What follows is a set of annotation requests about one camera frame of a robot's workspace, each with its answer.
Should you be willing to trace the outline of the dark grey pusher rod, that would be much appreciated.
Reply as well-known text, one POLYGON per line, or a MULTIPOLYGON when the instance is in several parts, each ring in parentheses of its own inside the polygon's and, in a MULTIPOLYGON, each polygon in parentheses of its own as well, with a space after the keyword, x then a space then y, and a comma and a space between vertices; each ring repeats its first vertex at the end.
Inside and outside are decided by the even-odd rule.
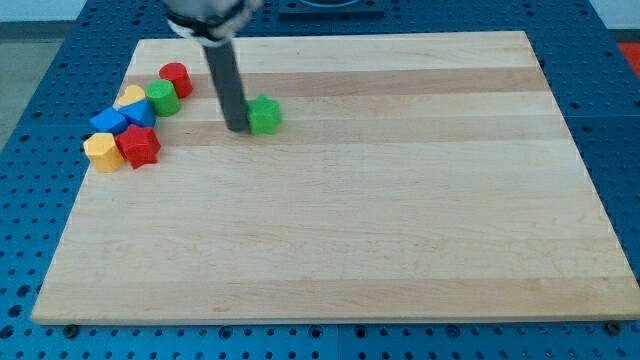
POLYGON ((205 47, 204 54, 227 129, 248 132, 248 105, 232 42, 205 47))

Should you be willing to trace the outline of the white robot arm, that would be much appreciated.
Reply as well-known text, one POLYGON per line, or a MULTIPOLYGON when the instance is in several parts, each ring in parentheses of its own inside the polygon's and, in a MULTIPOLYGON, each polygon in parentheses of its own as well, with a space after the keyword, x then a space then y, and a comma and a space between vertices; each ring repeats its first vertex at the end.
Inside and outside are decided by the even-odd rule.
POLYGON ((262 6, 261 0, 164 0, 169 27, 198 42, 228 130, 250 130, 248 105, 232 38, 262 6))

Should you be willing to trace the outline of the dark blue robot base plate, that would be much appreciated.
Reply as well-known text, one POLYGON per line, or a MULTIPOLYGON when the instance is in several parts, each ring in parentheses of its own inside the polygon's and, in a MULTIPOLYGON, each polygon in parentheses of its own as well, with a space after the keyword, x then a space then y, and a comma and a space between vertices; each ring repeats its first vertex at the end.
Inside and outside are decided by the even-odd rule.
POLYGON ((280 15, 348 15, 384 12, 385 0, 279 0, 280 15))

